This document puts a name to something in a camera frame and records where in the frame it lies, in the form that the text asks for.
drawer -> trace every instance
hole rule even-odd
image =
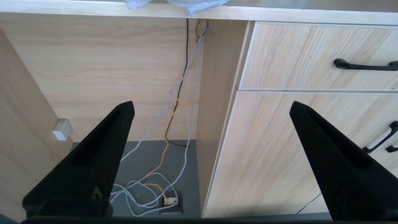
[[[238,91],[206,205],[212,217],[297,213],[319,195],[289,116],[294,101],[361,147],[398,118],[398,95]]]
[[[240,90],[395,90],[398,72],[343,70],[398,61],[398,27],[257,22]]]

black drawer handle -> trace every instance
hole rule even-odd
[[[336,65],[336,67],[341,69],[398,71],[398,61],[390,62],[388,66],[368,66],[368,65],[355,65],[352,63],[348,63],[344,59],[338,58],[333,63]]]

wooden desk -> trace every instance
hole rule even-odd
[[[194,18],[209,25],[193,102],[203,217],[327,211],[288,110],[306,103],[360,146],[397,119],[397,72],[332,64],[398,60],[397,2],[367,3],[231,1],[190,17],[190,50]],[[118,103],[136,106],[129,140],[144,135],[182,75],[186,17],[161,2],[0,4],[1,213],[22,220],[23,196]],[[171,112],[148,140],[163,139]],[[73,126],[67,142],[52,136],[57,118]],[[186,139],[188,122],[185,106],[170,139]],[[398,153],[373,156],[398,175]]]

wooden side panel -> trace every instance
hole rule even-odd
[[[25,218],[22,198],[69,152],[58,142],[58,118],[0,29],[0,212]]]
[[[238,91],[208,198],[210,214],[297,213],[320,193],[289,116],[294,101],[311,106],[361,147],[398,114],[396,95]]]
[[[398,27],[258,22],[242,90],[396,90],[398,72],[343,70],[342,58],[388,66],[398,54]]]
[[[190,21],[190,52],[197,20]],[[117,104],[132,100],[129,140],[140,140],[181,79],[186,20],[134,17],[2,14],[0,26],[59,118],[82,140]],[[191,100],[195,66],[181,100]],[[193,102],[198,108],[199,90]],[[164,138],[173,103],[148,140]],[[190,106],[175,115],[169,139],[188,138]],[[195,137],[197,113],[194,117]]]
[[[202,209],[205,208],[224,124],[234,96],[247,26],[244,21],[210,21],[206,34],[197,130]]]

cabinet door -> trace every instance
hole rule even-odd
[[[398,95],[239,91],[205,214],[297,213],[319,195],[289,116],[294,101],[311,106],[361,147],[398,118]]]
[[[23,197],[69,152],[57,141],[58,118],[0,29],[0,212],[25,219]]]
[[[343,70],[333,61],[398,61],[398,27],[257,22],[239,89],[395,90],[397,71]]]

